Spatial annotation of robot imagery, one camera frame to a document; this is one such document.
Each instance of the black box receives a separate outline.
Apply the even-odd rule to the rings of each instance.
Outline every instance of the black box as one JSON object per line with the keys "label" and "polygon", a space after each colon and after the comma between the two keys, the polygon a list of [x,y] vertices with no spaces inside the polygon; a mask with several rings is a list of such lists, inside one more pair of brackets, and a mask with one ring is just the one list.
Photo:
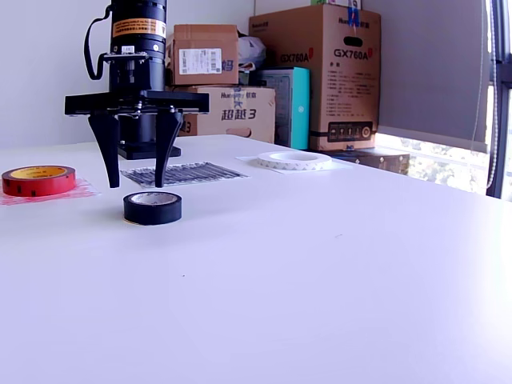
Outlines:
{"label": "black box", "polygon": [[396,174],[407,175],[409,173],[410,154],[398,150],[371,148],[368,150],[340,150],[318,153],[327,154],[345,162],[354,162],[380,170],[388,170]]}

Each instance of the tape roll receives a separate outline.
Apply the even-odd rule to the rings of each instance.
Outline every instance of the tape roll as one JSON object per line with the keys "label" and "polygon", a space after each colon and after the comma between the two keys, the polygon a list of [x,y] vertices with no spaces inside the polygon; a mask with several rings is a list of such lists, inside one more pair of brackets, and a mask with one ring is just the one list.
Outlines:
{"label": "tape roll", "polygon": [[141,226],[157,226],[182,218],[182,198],[169,192],[141,192],[124,198],[125,219]]}
{"label": "tape roll", "polygon": [[300,150],[267,152],[258,156],[258,164],[275,170],[324,170],[332,163],[326,154],[313,154]]}
{"label": "tape roll", "polygon": [[68,166],[28,166],[2,175],[5,194],[24,198],[63,194],[76,187],[76,174]]}

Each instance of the white wall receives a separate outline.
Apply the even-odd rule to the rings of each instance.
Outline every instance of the white wall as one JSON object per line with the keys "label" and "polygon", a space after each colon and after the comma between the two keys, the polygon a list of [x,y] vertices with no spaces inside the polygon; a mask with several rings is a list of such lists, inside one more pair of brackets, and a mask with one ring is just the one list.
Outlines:
{"label": "white wall", "polygon": [[[99,82],[87,75],[83,40],[91,21],[102,17],[109,3],[27,0],[22,5],[2,4],[0,148],[94,140],[86,117],[64,116],[64,97],[107,90],[108,75]],[[168,31],[175,23],[229,23],[247,32],[253,12],[254,0],[169,0]],[[108,50],[109,41],[110,20],[95,24],[94,65],[96,57]]]}
{"label": "white wall", "polygon": [[290,10],[300,6],[310,6],[310,0],[255,0],[256,14],[268,14],[280,10]]}

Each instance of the orange label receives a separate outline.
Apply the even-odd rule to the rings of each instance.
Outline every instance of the orange label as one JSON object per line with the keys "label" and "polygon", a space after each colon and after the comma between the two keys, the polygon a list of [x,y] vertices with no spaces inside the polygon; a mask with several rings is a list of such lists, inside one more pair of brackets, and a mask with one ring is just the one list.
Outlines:
{"label": "orange label", "polygon": [[112,37],[123,34],[157,34],[163,38],[166,36],[166,24],[152,18],[128,18],[115,22],[112,26]]}

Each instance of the black electrical tape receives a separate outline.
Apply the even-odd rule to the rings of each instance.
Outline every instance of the black electrical tape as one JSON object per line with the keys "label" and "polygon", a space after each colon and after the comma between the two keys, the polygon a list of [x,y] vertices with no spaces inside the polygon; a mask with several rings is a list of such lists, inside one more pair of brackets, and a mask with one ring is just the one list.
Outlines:
{"label": "black electrical tape", "polygon": [[142,226],[157,226],[182,218],[182,198],[168,192],[141,192],[123,199],[125,219]]}

